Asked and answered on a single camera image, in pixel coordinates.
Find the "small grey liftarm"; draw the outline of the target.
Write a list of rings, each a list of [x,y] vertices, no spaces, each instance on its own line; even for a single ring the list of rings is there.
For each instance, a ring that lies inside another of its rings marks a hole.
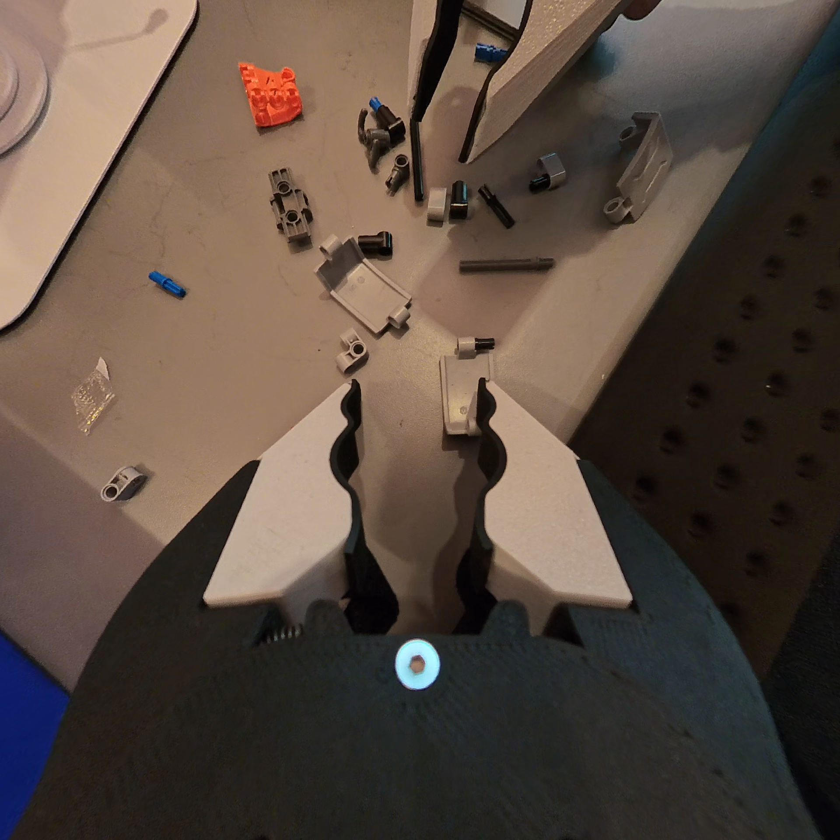
[[[106,502],[127,501],[142,489],[148,478],[133,465],[121,467],[101,488],[100,498]]]

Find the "orange wedge brick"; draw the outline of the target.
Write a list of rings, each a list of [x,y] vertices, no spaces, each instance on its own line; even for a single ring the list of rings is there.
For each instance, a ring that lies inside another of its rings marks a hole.
[[[269,71],[240,62],[238,70],[257,128],[274,128],[302,115],[301,94],[293,69],[283,67],[279,71]]]

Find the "clear plastic scrap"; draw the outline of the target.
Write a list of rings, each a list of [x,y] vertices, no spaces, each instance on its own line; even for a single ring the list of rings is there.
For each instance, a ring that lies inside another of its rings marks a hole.
[[[94,370],[71,394],[79,430],[89,436],[91,430],[115,398],[107,362],[100,357]]]

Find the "grey double connector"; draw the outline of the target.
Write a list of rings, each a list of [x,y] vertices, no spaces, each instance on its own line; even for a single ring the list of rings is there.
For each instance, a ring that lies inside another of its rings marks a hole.
[[[339,336],[341,351],[336,356],[336,365],[342,374],[356,370],[369,358],[366,342],[355,329],[348,329]]]

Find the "grey H-shaped connector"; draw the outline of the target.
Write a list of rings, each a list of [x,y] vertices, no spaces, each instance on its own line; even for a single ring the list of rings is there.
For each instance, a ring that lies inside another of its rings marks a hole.
[[[283,166],[269,173],[270,205],[276,227],[289,244],[311,241],[313,214],[308,197],[297,187],[291,169]]]

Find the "dark grey axle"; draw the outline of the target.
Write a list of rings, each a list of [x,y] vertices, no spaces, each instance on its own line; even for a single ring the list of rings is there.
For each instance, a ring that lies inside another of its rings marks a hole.
[[[458,271],[462,274],[491,272],[545,272],[555,265],[554,258],[462,259]]]

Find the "blue plastic bin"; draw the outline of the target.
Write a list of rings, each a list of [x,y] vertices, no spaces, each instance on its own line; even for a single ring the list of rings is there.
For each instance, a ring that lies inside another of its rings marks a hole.
[[[11,837],[53,748],[69,694],[1,633],[1,838]]]

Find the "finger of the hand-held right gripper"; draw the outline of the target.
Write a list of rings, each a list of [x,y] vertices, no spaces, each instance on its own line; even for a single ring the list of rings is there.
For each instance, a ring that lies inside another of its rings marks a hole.
[[[408,50],[407,102],[421,122],[455,46],[462,1],[414,1]]]
[[[479,91],[459,162],[474,161],[499,141],[623,10],[623,1],[526,2],[516,43]]]

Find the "small black pin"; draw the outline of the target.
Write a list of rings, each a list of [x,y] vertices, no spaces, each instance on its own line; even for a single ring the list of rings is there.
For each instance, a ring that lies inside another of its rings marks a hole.
[[[510,215],[509,211],[501,203],[497,195],[492,192],[488,184],[482,184],[479,187],[478,195],[483,202],[488,206],[489,210],[498,218],[505,229],[514,227],[516,221]]]

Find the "white book stand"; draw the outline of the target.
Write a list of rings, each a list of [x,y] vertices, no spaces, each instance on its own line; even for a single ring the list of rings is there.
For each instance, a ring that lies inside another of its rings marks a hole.
[[[36,299],[196,13],[2,2],[2,329]]]

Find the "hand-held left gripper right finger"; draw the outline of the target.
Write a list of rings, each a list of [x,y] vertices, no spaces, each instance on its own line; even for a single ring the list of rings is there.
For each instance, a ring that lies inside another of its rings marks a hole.
[[[484,478],[456,572],[478,634],[501,602],[518,602],[541,635],[562,606],[625,610],[634,602],[574,452],[504,392],[479,379],[477,465]]]

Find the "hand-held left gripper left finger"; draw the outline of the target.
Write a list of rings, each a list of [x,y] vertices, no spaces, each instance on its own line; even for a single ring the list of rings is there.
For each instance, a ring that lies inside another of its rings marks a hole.
[[[361,385],[342,384],[260,457],[203,601],[274,603],[302,623],[316,601],[345,602],[357,634],[385,634],[399,605],[368,548],[350,479],[360,463]]]

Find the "grey grooved curved panel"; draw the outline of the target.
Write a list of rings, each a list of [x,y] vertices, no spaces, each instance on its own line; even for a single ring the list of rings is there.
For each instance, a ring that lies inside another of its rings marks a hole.
[[[633,125],[618,137],[621,151],[634,152],[619,178],[618,195],[603,207],[611,224],[618,225],[630,217],[637,221],[644,215],[661,190],[673,161],[663,118],[660,112],[635,112]]]

